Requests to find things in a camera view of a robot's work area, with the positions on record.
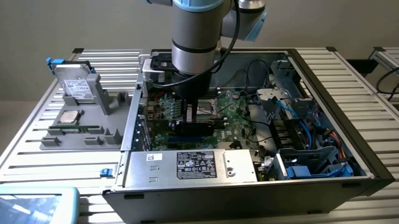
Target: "metal rail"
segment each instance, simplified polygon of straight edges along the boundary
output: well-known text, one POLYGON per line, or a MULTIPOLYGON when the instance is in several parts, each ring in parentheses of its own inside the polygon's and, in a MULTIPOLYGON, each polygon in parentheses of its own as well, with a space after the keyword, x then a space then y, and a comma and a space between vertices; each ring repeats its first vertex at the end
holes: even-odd
MULTIPOLYGON (((372 53, 370 59, 374 59, 388 71, 399 67, 399 48, 376 48, 372 53)), ((389 94, 381 94, 385 98, 389 98, 389 94)), ((396 94, 392 100, 393 104, 399 104, 399 94, 396 94)))
MULTIPOLYGON (((358 128, 370 147, 399 181, 398 111, 381 97, 362 75, 337 52, 324 48, 298 49, 340 107, 358 128)), ((134 91, 139 72, 139 50, 86 50, 79 60, 90 60, 110 92, 134 91)), ((77 186, 81 192, 79 223, 123 224, 101 195, 99 186, 111 187, 114 178, 101 178, 103 168, 115 168, 119 150, 42 151, 39 140, 65 104, 63 89, 53 83, 33 115, 0 157, 0 183, 9 186, 77 186)), ((269 217, 221 223, 398 223, 399 182, 370 197, 357 197, 330 214, 269 217)))

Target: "warning label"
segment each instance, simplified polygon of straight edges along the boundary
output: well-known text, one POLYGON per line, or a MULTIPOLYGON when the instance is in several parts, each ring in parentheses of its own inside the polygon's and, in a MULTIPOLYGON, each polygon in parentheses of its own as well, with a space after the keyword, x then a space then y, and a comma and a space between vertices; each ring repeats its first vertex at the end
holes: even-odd
POLYGON ((65 80, 66 86, 75 99, 93 99, 94 95, 86 80, 65 80))
POLYGON ((215 155, 213 151, 178 153, 178 178, 217 178, 215 155))

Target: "blue latch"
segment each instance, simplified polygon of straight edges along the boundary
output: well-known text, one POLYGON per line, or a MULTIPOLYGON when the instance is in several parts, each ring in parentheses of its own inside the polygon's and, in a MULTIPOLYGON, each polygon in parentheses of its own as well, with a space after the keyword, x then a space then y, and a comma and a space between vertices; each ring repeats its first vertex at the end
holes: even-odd
POLYGON ((101 177, 113 177, 113 169, 102 169, 101 171, 101 177))
POLYGON ((55 75, 55 71, 54 71, 53 66, 51 66, 51 57, 49 57, 49 58, 46 59, 46 62, 47 62, 49 68, 50 68, 50 70, 51 70, 51 73, 55 75))
POLYGON ((53 60, 53 64, 63 64, 66 62, 66 60, 63 58, 57 58, 55 60, 53 60))
POLYGON ((310 178, 312 172, 308 166, 293 166, 287 168, 290 178, 310 178))
POLYGON ((50 68, 50 70, 51 70, 51 73, 55 75, 55 70, 54 70, 54 68, 53 68, 53 64, 63 64, 65 62, 66 62, 66 60, 65 59, 62 59, 62 58, 57 58, 55 60, 53 60, 51 59, 51 57, 49 57, 47 59, 46 59, 46 62, 47 62, 47 65, 49 65, 49 68, 50 68))

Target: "motherboard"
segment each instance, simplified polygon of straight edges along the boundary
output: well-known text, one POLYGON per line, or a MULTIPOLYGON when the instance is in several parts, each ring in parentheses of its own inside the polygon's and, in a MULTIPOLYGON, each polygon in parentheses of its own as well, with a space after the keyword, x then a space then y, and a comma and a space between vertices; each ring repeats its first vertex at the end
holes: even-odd
POLYGON ((149 101, 149 118, 153 137, 153 151, 177 149, 245 148, 257 150, 253 122, 238 114, 247 106, 241 91, 225 90, 211 94, 215 98, 199 100, 198 119, 210 119, 217 123, 214 135, 183 139, 175 136, 173 126, 181 119, 182 100, 173 93, 155 94, 149 101))

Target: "capacitor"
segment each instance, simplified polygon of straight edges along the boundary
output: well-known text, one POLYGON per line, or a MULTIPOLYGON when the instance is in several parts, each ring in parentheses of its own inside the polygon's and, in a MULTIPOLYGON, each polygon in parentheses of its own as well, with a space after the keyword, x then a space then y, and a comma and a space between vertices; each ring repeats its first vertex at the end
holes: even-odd
POLYGON ((238 100, 239 99, 239 95, 238 94, 233 94, 233 99, 238 100))

